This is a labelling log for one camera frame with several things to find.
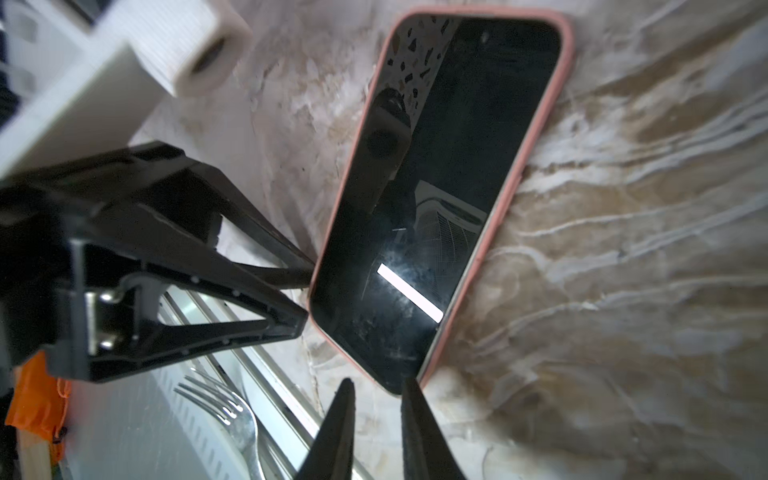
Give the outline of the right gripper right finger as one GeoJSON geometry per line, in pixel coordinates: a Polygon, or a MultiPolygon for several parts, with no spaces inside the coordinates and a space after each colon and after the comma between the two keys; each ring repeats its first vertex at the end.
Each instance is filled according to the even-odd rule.
{"type": "Polygon", "coordinates": [[[415,379],[403,383],[401,403],[404,478],[465,479],[415,379]]]}

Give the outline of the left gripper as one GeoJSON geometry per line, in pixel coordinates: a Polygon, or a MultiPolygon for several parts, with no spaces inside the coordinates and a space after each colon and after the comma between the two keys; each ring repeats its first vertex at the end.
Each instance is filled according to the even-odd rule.
{"type": "Polygon", "coordinates": [[[159,212],[93,215],[82,194],[1,193],[1,382],[45,350],[51,375],[104,383],[296,339],[309,266],[233,261],[159,212]]]}

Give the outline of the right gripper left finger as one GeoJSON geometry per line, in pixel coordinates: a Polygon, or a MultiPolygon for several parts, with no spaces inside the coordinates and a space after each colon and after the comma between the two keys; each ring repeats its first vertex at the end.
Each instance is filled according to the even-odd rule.
{"type": "Polygon", "coordinates": [[[353,473],[355,387],[345,378],[294,480],[350,480],[353,473]]]}

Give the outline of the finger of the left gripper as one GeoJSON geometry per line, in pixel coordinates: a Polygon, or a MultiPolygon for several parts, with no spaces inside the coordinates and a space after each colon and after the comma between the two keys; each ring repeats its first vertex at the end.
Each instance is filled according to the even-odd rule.
{"type": "Polygon", "coordinates": [[[308,287],[315,268],[220,169],[159,141],[35,168],[2,180],[2,206],[21,202],[29,204],[33,212],[84,218],[122,203],[135,204],[158,213],[210,248],[218,243],[222,221],[228,220],[280,261],[278,267],[245,268],[278,290],[308,287]]]}

